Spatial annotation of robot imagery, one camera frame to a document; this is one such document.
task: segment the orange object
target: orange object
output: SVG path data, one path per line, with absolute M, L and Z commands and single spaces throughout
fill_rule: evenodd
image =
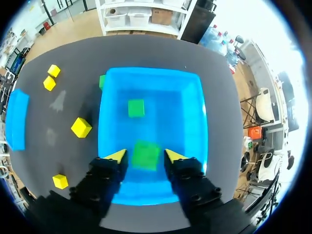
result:
M 44 26 L 45 30 L 47 30 L 47 31 L 51 28 L 49 22 L 44 22 L 43 26 Z
M 248 129 L 248 136 L 252 140 L 262 139 L 262 128 L 260 126 L 255 126 Z

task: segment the shelf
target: shelf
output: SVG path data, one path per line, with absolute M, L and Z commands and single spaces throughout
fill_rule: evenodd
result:
M 157 33 L 165 33 L 170 35 L 179 35 L 179 30 L 174 22 L 171 23 L 171 25 L 161 25 L 161 24 L 155 24 L 149 22 L 146 26 L 131 26 L 130 20 L 126 20 L 126 25 L 122 27 L 110 27 L 106 26 L 105 31 L 120 31 L 120 30 L 133 30 L 133 31 L 150 31 L 150 32 L 157 32 Z
M 101 6 L 101 9 L 116 8 L 116 7 L 129 7 L 129 6 L 161 8 L 161 9 L 180 12 L 183 14 L 187 14 L 188 12 L 184 7 L 178 8 L 178 7 L 162 4 L 161 0 L 154 0 L 154 2 L 136 2 L 133 0 L 126 0 L 125 2 L 103 4 Z

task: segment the blue container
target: blue container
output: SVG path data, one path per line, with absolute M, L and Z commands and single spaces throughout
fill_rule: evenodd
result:
M 5 137 L 10 148 L 25 150 L 25 127 L 29 96 L 17 89 L 10 95 L 5 118 Z
M 144 100 L 144 117 L 128 117 L 128 100 Z M 135 143 L 160 146 L 156 171 L 135 169 Z M 98 124 L 98 155 L 127 149 L 129 167 L 113 203 L 157 205 L 178 201 L 164 170 L 163 151 L 208 160 L 208 127 L 198 75 L 155 68 L 112 68 L 106 73 Z

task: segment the dark gray table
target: dark gray table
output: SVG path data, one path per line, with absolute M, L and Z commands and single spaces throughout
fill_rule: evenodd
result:
M 61 68 L 52 92 L 44 89 L 51 64 Z M 63 173 L 69 186 L 85 176 L 98 156 L 100 75 L 111 67 L 154 67 L 200 76 L 209 128 L 207 177 L 221 187 L 224 202 L 232 199 L 242 154 L 243 126 L 238 94 L 224 57 L 176 39 L 146 35 L 98 37 L 51 50 L 22 69 L 16 89 L 29 94 L 26 150 L 10 152 L 12 165 L 36 196 L 50 190 L 69 198 L 68 188 L 54 187 L 52 176 Z M 86 139 L 71 126 L 85 117 L 93 126 Z M 157 206 L 113 204 L 102 226 L 128 232 L 162 232 L 188 227 L 178 202 Z

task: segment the screw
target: screw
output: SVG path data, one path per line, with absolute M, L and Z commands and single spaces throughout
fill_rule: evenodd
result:
M 214 189 L 214 192 L 217 193 L 217 194 L 221 193 L 221 188 L 216 187 L 216 188 Z

